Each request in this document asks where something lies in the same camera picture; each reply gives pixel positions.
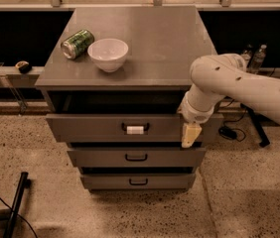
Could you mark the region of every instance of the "black handle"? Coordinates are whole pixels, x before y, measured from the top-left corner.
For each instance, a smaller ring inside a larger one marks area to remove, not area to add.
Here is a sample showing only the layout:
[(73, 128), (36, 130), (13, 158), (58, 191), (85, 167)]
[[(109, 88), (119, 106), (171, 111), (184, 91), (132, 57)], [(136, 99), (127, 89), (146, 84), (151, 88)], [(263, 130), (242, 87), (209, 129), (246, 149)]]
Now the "black handle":
[(144, 186), (148, 184), (148, 179), (146, 178), (144, 181), (132, 181), (132, 179), (129, 179), (129, 184), (132, 186)]
[(148, 131), (149, 128), (150, 128), (150, 124), (149, 123), (146, 123), (146, 124), (132, 124), (132, 125), (131, 124), (130, 125), (126, 125), (125, 123), (122, 123), (121, 124), (121, 129), (123, 131), (127, 131), (127, 127), (128, 126), (142, 126), (144, 131)]
[(128, 154), (126, 154), (124, 156), (124, 158), (126, 159), (126, 161), (128, 162), (145, 162), (148, 159), (148, 155), (145, 154), (144, 156), (128, 156)]

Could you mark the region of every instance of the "can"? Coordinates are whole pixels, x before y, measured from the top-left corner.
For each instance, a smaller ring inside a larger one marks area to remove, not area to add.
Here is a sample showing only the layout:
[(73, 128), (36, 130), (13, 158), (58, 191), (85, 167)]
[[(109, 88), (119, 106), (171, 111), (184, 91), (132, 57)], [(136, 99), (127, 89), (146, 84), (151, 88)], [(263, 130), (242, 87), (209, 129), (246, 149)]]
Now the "can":
[(82, 29), (61, 43), (61, 50), (65, 57), (74, 60), (79, 57), (90, 44), (94, 42), (93, 34)]

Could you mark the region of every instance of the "bowl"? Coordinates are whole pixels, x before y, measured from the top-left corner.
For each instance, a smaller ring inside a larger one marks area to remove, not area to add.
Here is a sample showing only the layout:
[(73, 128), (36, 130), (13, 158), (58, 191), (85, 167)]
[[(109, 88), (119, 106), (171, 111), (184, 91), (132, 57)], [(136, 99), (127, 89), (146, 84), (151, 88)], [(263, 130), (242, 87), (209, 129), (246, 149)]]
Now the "bowl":
[(97, 67), (114, 72), (125, 63), (128, 45), (117, 39), (101, 39), (88, 47), (88, 54)]

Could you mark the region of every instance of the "can lid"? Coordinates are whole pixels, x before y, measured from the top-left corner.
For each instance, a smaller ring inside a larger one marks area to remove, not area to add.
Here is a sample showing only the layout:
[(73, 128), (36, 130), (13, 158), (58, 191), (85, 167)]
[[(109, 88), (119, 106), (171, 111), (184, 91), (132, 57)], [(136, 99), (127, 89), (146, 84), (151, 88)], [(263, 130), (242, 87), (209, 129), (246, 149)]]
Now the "can lid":
[(75, 58), (74, 47), (68, 42), (61, 43), (61, 50), (68, 59), (72, 60)]

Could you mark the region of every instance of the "bottom drawer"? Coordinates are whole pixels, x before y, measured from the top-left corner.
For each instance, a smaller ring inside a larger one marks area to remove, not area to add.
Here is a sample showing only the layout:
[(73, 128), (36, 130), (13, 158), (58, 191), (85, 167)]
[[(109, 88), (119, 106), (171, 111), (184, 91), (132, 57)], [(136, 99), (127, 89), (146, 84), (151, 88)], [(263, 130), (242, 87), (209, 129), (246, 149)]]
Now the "bottom drawer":
[(84, 188), (93, 189), (189, 189), (195, 174), (81, 175)]

